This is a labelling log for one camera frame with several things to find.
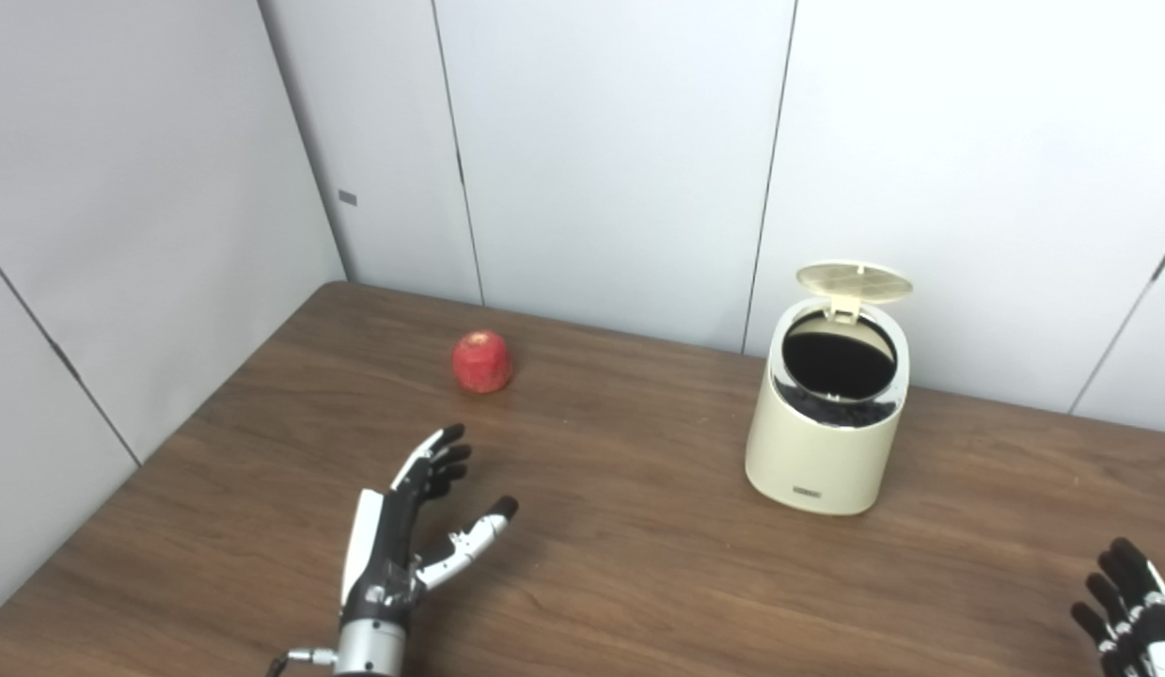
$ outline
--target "robotic hand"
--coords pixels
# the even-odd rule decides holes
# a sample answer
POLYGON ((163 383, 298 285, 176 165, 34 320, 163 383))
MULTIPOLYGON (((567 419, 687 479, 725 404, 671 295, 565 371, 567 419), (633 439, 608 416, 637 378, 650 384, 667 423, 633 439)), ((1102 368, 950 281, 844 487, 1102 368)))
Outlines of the robotic hand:
POLYGON ((1071 615, 1096 642, 1104 677, 1165 677, 1165 583, 1127 538, 1113 541, 1097 562, 1107 578, 1090 574, 1088 588, 1108 622, 1083 602, 1071 615))
POLYGON ((362 489, 344 564, 338 650, 291 650, 274 661, 276 677, 289 661, 333 665, 344 677, 398 677, 410 613, 424 592, 474 562, 510 522, 516 500, 503 496, 473 523, 423 552, 410 553, 411 530, 423 502, 449 493, 466 475, 469 445, 457 424, 437 430, 411 451, 389 492, 362 489))

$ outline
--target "robot finger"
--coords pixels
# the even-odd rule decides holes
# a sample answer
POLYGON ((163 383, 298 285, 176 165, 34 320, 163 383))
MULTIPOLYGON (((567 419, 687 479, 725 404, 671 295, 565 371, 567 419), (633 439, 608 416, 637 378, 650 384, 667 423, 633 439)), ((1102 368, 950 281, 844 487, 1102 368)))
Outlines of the robot finger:
POLYGON ((1123 633, 1123 627, 1121 626, 1127 626, 1124 630, 1129 630, 1129 613, 1124 608, 1123 601, 1121 601, 1120 592, 1116 592, 1116 587, 1113 587, 1113 583, 1099 573, 1093 573, 1089 574, 1086 584, 1088 584, 1090 594, 1096 597, 1096 601, 1108 613, 1109 625, 1113 626, 1115 633, 1123 633))
POLYGON ((1083 602, 1075 602, 1071 605, 1071 618, 1085 629, 1085 633, 1088 633, 1093 642, 1096 642, 1096 650, 1101 653, 1115 650, 1115 634, 1111 627, 1108 626, 1108 622, 1104 622, 1099 613, 1093 612, 1093 607, 1083 602))
POLYGON ((474 449, 469 445, 447 446, 447 449, 439 450, 436 454, 431 456, 431 467, 439 468, 454 463, 461 463, 469 459, 473 453, 474 449))
POLYGON ((460 440, 461 437, 466 436, 466 424, 465 423, 453 423, 447 428, 440 429, 440 436, 431 442, 432 451, 439 451, 449 446, 451 443, 460 440))
POLYGON ((416 570, 415 576, 426 586, 428 591, 431 591, 453 576, 461 573, 466 566, 473 564, 480 553, 490 548, 497 535, 503 533, 506 526, 510 523, 510 519, 514 517, 517 509, 520 509, 518 501, 510 496, 501 498, 471 526, 456 534, 450 534, 439 543, 419 552, 419 569, 416 570))
POLYGON ((1109 550, 1121 562, 1123 569, 1132 573, 1143 595, 1146 592, 1160 592, 1157 579, 1150 573, 1150 560, 1137 545, 1130 543, 1128 538, 1116 538, 1109 545, 1109 550))
POLYGON ((1129 609, 1129 613, 1132 615, 1135 608, 1142 606, 1142 599, 1145 597, 1145 592, 1138 586, 1137 576, 1132 571, 1129 571, 1124 562, 1121 562, 1110 550, 1102 552, 1101 557, 1096 558, 1096 564, 1101 566, 1101 571, 1118 588, 1124 608, 1129 609))

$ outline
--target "cable connector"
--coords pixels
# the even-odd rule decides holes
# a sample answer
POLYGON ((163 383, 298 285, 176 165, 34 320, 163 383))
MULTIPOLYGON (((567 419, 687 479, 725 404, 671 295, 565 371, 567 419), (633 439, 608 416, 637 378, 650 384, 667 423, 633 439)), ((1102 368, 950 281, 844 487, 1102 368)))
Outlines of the cable connector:
POLYGON ((336 650, 327 650, 327 648, 319 648, 319 650, 306 650, 305 648, 298 648, 298 650, 290 650, 285 658, 292 660, 295 663, 312 663, 316 665, 336 665, 336 650))

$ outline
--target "panel seam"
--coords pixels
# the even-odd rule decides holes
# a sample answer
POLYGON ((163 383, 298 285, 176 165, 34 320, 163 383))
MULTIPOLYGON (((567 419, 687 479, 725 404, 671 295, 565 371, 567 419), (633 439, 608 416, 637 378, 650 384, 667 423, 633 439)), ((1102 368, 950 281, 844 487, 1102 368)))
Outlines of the panel seam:
POLYGON ((55 341, 55 339, 51 337, 51 333, 48 333, 47 327, 43 326, 42 322, 40 322, 40 318, 37 318, 35 311, 31 311, 31 306, 27 304, 27 299, 23 299, 22 295, 20 295, 17 288, 14 287, 13 281, 9 280, 9 275, 6 275, 6 270, 2 269, 1 265, 0 265, 0 276, 2 282, 5 282, 6 287, 9 289, 10 295, 14 295, 14 299, 17 299, 17 303, 22 305, 22 311, 27 313, 27 317, 31 318, 33 323, 35 323, 35 327, 40 330, 40 334, 43 336, 44 341, 48 343, 48 346, 55 353, 56 358, 61 362, 63 362, 63 366, 65 366, 68 373, 71 374, 71 378, 73 378, 76 385, 80 386, 82 392, 85 394, 86 397, 89 397, 89 402, 93 404, 93 408, 97 410, 98 415, 101 416, 101 421, 105 421, 105 424, 106 426, 110 428, 110 431, 114 432, 114 437, 118 437, 119 444, 122 445, 122 450, 126 451, 127 456, 130 457, 132 461, 134 461, 135 467, 143 467, 143 461, 140 461, 139 457, 134 454, 134 451, 130 450, 130 445, 127 445, 126 437, 122 437, 122 432, 119 432, 118 426, 114 425, 114 422, 110 419, 110 415, 106 415, 105 409, 101 407, 100 402, 97 402, 97 397, 93 396, 93 392, 89 389, 89 386, 85 385, 84 378, 80 378, 80 373, 76 371, 76 365, 71 364, 71 360, 68 359, 66 353, 63 352, 63 348, 59 347, 59 344, 55 341))
POLYGON ((775 114, 775 137, 770 142, 770 165, 767 167, 767 190, 762 198, 762 221, 758 223, 758 245, 754 251, 753 273, 749 276, 749 301, 744 309, 744 331, 741 333, 741 354, 744 355, 749 341, 749 320, 753 317, 753 292, 758 287, 758 265, 762 262, 762 239, 767 231, 767 209, 770 205, 770 182, 775 176, 775 154, 778 151, 778 128, 783 120, 783 97, 788 92, 788 72, 792 68, 792 44, 796 44, 796 22, 800 12, 800 0, 792 5, 792 24, 788 31, 788 55, 783 57, 783 80, 778 86, 778 110, 775 114))
POLYGON ((1142 301, 1145 299, 1146 292, 1150 291, 1150 288, 1155 287, 1155 282, 1158 282, 1158 276, 1163 274, 1163 269, 1165 269, 1165 253, 1163 253, 1163 258, 1159 259, 1158 266, 1155 266, 1155 273, 1150 275, 1149 282, 1146 282, 1146 284, 1142 288, 1138 297, 1134 301, 1134 305, 1131 305, 1131 308, 1129 308, 1129 312, 1124 315, 1123 320, 1121 320, 1121 325, 1116 327, 1116 333, 1113 334, 1108 346, 1104 347, 1104 352, 1101 353, 1101 359, 1096 361, 1096 366, 1093 367, 1093 372, 1088 374, 1088 380, 1085 381, 1085 385, 1080 389, 1080 394, 1075 395, 1075 401, 1071 403, 1071 408, 1067 410, 1068 415, 1074 416, 1076 408, 1080 408, 1080 403, 1085 401, 1085 395, 1088 394, 1088 389, 1093 387, 1093 381, 1096 381, 1101 369, 1104 368, 1104 364, 1108 361, 1109 355, 1113 354, 1113 348, 1116 347, 1116 344, 1121 339, 1121 334, 1123 334, 1127 326, 1129 326, 1129 320, 1132 320, 1134 316, 1138 312, 1142 301))
POLYGON ((431 1, 431 22, 436 26, 436 48, 440 51, 440 73, 444 75, 444 96, 449 101, 449 121, 452 125, 452 147, 457 151, 457 172, 460 176, 460 196, 466 202, 466 225, 469 227, 469 248, 474 252, 474 273, 478 274, 478 297, 486 308, 486 289, 482 287, 482 265, 478 258, 478 237, 474 235, 474 212, 469 205, 469 188, 466 185, 466 163, 460 157, 460 139, 457 136, 457 112, 452 107, 452 90, 449 86, 449 63, 444 57, 444 38, 440 37, 440 9, 431 1))

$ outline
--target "black fingertip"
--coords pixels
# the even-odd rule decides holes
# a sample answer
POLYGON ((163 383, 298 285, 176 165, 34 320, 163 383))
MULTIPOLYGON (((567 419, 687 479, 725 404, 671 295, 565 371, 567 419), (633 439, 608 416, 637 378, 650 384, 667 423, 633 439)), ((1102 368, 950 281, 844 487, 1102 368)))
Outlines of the black fingertip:
POLYGON ((497 514, 510 522, 510 519, 513 519, 514 514, 518 510, 520 502, 517 500, 514 500, 513 496, 503 496, 495 502, 495 506, 486 510, 486 514, 497 514))
POLYGON ((1138 545, 1135 545, 1134 543, 1131 543, 1131 541, 1129 541, 1124 536, 1113 540, 1113 543, 1109 545, 1109 548, 1113 550, 1113 552, 1120 553, 1121 557, 1128 558, 1129 564, 1135 564, 1138 566, 1146 565, 1146 556, 1142 553, 1142 550, 1138 549, 1138 545))
POLYGON ((435 445, 431 445, 433 451, 439 451, 449 446, 451 443, 460 440, 461 437, 466 436, 466 424, 465 423, 453 423, 449 428, 440 430, 440 438, 436 440, 435 445))
POLYGON ((1097 644, 1110 640, 1111 634, 1109 633, 1108 625, 1104 622, 1103 618, 1099 613, 1093 612, 1093 607, 1085 605, 1083 602, 1075 602, 1071 605, 1071 618, 1088 633, 1088 636, 1093 639, 1093 642, 1097 644))

